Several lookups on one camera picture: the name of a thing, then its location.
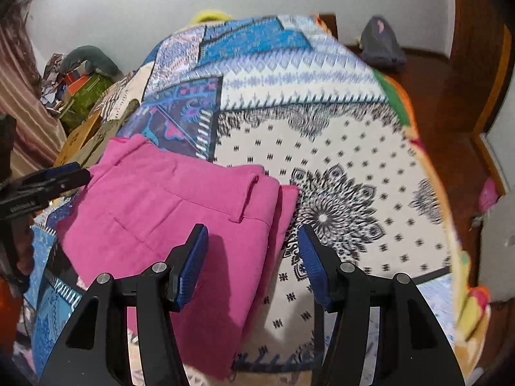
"gray bag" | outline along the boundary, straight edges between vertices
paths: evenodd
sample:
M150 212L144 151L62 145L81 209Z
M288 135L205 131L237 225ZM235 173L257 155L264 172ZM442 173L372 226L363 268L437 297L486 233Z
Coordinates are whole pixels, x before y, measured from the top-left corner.
M397 68L406 64L406 55L383 16L373 16L361 34L361 59L375 68Z

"pink fabric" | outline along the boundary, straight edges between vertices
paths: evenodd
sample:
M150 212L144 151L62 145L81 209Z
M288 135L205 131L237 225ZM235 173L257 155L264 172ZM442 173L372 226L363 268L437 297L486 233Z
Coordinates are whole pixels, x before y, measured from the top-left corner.
M92 180L57 228L87 285L103 272L139 274L183 244L195 223L207 226L192 301L172 321L183 362L224 379L263 300L297 188L281 187L260 166L224 168L163 152L141 135L110 140L89 170ZM133 331L135 315L128 313Z
M497 203L499 196L495 190L495 181L493 178L488 177L483 185L480 193L479 207L481 213L488 212L494 204Z

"striped curtain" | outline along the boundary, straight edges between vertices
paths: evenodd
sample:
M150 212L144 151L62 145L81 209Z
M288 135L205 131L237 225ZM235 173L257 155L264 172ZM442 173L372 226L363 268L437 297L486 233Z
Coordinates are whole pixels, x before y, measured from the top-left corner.
M66 135L40 102L41 77L19 5L0 22L0 113L16 118L13 178L51 167Z

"black mandala print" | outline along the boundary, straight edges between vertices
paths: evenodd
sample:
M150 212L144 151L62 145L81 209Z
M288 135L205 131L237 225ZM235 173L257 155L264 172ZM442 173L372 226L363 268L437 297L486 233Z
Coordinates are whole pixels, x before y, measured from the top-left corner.
M384 236L372 207L375 187L348 178L341 165L323 173L295 168L290 183L299 186L300 196L283 257L292 258L298 280L307 277L297 244L300 225L311 225L323 245L336 250L340 258L355 262L368 244Z
M311 341L300 345L294 354L292 354L293 360L297 364L306 363L313 361L315 358L315 333L312 332Z
M257 128L267 120L287 120L289 127L311 142L329 126L331 118L350 116L361 122L366 114L373 120L380 120L382 126L391 126L393 133L402 126L395 111L388 103L350 104L290 104L281 107L267 107L223 112L218 116L218 137L231 136L232 129L241 129L243 124Z
M413 207L419 215L426 216L433 225L442 223L440 204L428 179L419 182L419 189L413 195L410 207Z

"metal screw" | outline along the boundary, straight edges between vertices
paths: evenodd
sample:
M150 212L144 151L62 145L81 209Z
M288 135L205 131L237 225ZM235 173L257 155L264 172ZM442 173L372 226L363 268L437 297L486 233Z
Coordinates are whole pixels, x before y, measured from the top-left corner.
M102 273L101 275L99 275L97 277L97 282L101 285L103 285L104 283L107 283L109 281L109 279L111 278L111 276L107 273Z
M166 270L166 263L157 262L152 266L152 270L154 271L154 273L161 273L162 271Z
M410 282L410 280L411 279L409 278L409 276L405 273L398 273L397 275L397 281L404 285L407 285Z
M340 270L344 273L352 273L355 270L354 264L351 262L343 262L340 266Z

